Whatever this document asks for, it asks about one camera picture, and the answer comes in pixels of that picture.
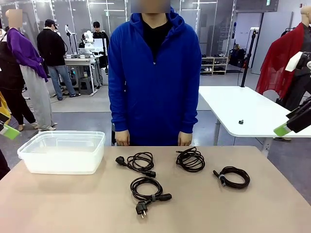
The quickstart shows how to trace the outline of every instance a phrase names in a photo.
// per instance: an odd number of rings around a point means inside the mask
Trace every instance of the purple top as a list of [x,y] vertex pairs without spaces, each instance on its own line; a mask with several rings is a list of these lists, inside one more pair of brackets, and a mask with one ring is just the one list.
[[24,37],[18,30],[11,28],[7,34],[9,50],[15,56],[17,63],[32,68],[41,78],[48,81],[47,75],[41,65],[43,58],[33,47],[30,40]]

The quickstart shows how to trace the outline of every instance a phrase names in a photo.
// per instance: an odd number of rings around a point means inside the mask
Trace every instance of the cap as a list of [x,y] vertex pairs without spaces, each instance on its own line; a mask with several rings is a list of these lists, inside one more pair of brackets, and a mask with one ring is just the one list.
[[45,23],[44,23],[44,26],[46,26],[46,27],[51,27],[52,26],[52,24],[54,24],[55,25],[55,27],[56,26],[58,26],[58,24],[57,23],[55,23],[55,21],[54,20],[52,20],[52,19],[47,19],[46,21],[45,21]]

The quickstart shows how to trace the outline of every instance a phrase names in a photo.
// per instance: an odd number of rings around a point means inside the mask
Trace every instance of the table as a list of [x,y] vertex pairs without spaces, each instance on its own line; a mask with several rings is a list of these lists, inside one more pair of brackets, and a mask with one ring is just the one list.
[[[311,207],[255,147],[198,147],[206,167],[189,173],[175,164],[179,147],[105,147],[93,175],[31,174],[23,162],[0,181],[4,233],[310,233]],[[130,183],[143,176],[115,162],[149,151],[156,179],[173,198],[148,206],[141,219]],[[212,170],[245,169],[247,189],[222,187]],[[232,181],[240,180],[235,175]],[[151,194],[153,186],[140,192]]]
[[[262,137],[262,152],[268,156],[275,128],[284,124],[290,112],[249,87],[201,86],[200,95],[217,117],[214,145],[218,143],[220,124],[235,137]],[[311,126],[286,137],[311,137]]]
[[76,66],[76,67],[87,66],[87,67],[89,67],[90,75],[91,75],[92,90],[93,90],[93,92],[89,96],[93,96],[98,91],[98,90],[95,90],[95,87],[94,87],[92,65],[96,64],[96,62],[99,63],[99,61],[98,61],[99,57],[101,57],[101,56],[95,56],[95,57],[90,57],[90,58],[65,58],[65,64],[67,66]]

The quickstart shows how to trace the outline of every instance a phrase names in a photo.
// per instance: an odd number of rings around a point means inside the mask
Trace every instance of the red scarf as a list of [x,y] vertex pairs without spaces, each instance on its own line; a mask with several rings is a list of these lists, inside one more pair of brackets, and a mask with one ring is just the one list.
[[304,25],[300,23],[294,30],[272,43],[261,67],[256,87],[258,93],[275,90],[280,98],[285,97],[294,76],[294,71],[288,72],[285,67],[301,50],[303,37]]

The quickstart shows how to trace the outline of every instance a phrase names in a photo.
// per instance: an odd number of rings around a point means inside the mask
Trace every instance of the translucent storage bin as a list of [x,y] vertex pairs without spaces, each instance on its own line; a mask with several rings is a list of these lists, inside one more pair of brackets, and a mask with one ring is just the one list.
[[103,158],[104,142],[103,132],[45,131],[17,153],[31,173],[93,174]]

